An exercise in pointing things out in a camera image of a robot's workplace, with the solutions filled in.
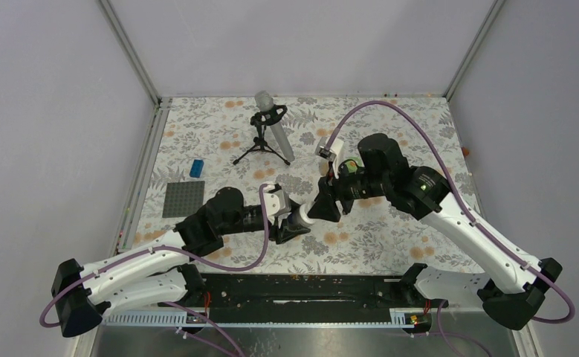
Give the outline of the white cap pill bottle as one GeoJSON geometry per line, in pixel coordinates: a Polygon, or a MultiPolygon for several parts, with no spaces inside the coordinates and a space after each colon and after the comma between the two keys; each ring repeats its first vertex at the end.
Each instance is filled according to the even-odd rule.
{"type": "Polygon", "coordinates": [[[295,225],[300,225],[303,227],[311,227],[314,225],[315,221],[308,216],[308,212],[311,209],[310,204],[300,205],[296,210],[294,210],[289,216],[290,221],[295,225]]]}

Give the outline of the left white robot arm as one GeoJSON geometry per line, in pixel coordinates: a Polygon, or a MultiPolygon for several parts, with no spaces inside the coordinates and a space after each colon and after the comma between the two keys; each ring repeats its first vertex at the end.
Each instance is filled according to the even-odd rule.
{"type": "Polygon", "coordinates": [[[59,327],[65,338],[82,335],[115,312],[182,300],[194,306],[204,284],[194,262],[222,271],[243,272],[258,266],[270,242],[281,244],[308,233],[310,204],[298,204],[278,184],[259,188],[257,205],[246,205],[242,192],[224,187],[171,231],[116,256],[80,264],[60,263],[51,287],[52,301],[40,324],[59,327]],[[221,266],[207,255],[230,234],[263,232],[263,252],[242,267],[221,266]]]}

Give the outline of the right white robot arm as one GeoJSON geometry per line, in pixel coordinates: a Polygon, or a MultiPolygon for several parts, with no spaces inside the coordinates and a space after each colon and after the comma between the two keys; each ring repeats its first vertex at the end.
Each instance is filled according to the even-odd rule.
{"type": "Polygon", "coordinates": [[[385,198],[396,210],[411,215],[447,237],[482,269],[479,274],[442,271],[423,263],[401,278],[403,302],[419,306],[426,299],[482,309],[512,330],[532,321],[546,292],[561,273],[552,258],[538,259],[492,228],[475,210],[459,202],[447,179],[431,167],[412,166],[398,142],[385,134],[360,140],[361,164],[349,171],[340,160],[343,142],[322,139],[316,154],[329,163],[319,192],[303,205],[306,225],[317,220],[338,222],[359,199],[385,198]]]}

